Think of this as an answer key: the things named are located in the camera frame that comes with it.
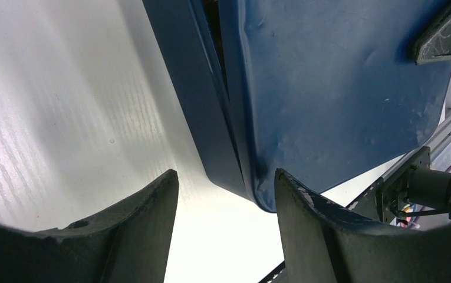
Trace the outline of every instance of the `cylindrical motor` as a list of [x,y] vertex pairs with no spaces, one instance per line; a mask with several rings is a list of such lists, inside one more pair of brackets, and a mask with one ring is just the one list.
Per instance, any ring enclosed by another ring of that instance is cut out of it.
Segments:
[[451,196],[451,173],[411,168],[407,177],[407,197],[411,203],[441,209]]

